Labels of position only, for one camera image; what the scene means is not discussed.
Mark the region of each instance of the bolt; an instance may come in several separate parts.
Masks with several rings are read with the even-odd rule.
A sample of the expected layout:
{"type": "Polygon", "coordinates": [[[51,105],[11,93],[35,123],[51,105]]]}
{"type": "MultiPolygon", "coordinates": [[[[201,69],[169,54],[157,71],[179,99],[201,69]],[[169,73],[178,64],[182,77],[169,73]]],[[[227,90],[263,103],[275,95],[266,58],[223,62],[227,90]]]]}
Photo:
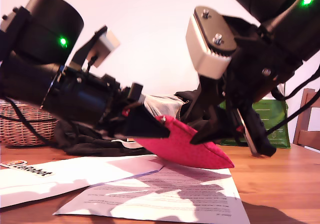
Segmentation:
{"type": "Polygon", "coordinates": [[[215,44],[220,45],[222,41],[222,35],[220,33],[215,34],[215,37],[212,39],[212,41],[215,44]]]}
{"type": "Polygon", "coordinates": [[[204,19],[208,19],[209,16],[209,10],[208,9],[203,9],[202,17],[204,19]]]}
{"type": "Polygon", "coordinates": [[[265,77],[270,76],[270,74],[271,74],[271,70],[269,68],[264,68],[262,70],[262,75],[264,75],[265,77]]]}

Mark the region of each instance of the pink fabric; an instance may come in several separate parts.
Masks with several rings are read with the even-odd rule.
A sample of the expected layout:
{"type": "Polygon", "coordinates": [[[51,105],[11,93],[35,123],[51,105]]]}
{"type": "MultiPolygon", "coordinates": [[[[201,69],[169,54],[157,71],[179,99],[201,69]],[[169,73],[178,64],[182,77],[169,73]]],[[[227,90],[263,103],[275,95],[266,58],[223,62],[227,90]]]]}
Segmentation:
{"type": "Polygon", "coordinates": [[[183,166],[206,169],[234,168],[230,158],[213,142],[190,144],[197,133],[192,127],[165,116],[165,127],[170,130],[169,138],[138,138],[141,146],[166,160],[183,166]]]}

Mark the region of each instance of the wooden table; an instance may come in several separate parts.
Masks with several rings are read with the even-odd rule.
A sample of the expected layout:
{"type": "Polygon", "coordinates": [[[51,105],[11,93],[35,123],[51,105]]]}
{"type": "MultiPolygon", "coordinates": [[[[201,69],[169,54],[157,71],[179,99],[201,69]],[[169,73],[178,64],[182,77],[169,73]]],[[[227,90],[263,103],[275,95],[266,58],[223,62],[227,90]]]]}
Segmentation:
{"type": "MultiPolygon", "coordinates": [[[[221,147],[232,159],[232,177],[252,224],[320,224],[320,154],[293,145],[271,158],[256,158],[247,147],[221,147]]],[[[29,164],[72,158],[49,147],[1,148],[1,161],[29,164]]],[[[1,209],[1,224],[168,224],[103,216],[52,215],[84,188],[1,209]]]]}

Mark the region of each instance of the wooden chair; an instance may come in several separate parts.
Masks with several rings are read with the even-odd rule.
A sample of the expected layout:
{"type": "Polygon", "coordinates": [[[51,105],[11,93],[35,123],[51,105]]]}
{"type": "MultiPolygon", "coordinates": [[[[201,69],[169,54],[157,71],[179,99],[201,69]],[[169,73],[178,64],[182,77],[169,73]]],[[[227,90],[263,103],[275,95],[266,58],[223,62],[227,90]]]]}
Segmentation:
{"type": "MultiPolygon", "coordinates": [[[[302,94],[301,107],[304,106],[316,94],[314,89],[305,88],[302,94]]],[[[308,131],[311,109],[320,108],[320,98],[310,108],[298,116],[293,144],[308,146],[320,150],[320,131],[308,131]]]]}

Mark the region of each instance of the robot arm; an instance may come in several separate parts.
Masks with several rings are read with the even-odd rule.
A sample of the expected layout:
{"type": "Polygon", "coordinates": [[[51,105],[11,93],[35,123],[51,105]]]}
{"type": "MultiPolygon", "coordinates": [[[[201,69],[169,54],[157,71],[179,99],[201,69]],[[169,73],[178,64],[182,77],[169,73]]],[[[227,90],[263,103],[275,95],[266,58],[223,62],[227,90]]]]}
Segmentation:
{"type": "MultiPolygon", "coordinates": [[[[245,136],[255,155],[275,153],[252,103],[294,75],[320,49],[320,0],[237,0],[261,25],[198,6],[186,41],[199,73],[197,98],[181,121],[207,112],[192,139],[200,144],[245,136]],[[218,107],[225,101],[226,110],[218,107]]],[[[104,137],[164,138],[169,131],[143,105],[142,86],[121,88],[111,76],[82,71],[100,65],[119,44],[106,26],[65,66],[84,22],[63,0],[30,0],[3,17],[0,98],[14,99],[95,129],[104,137]]]]}

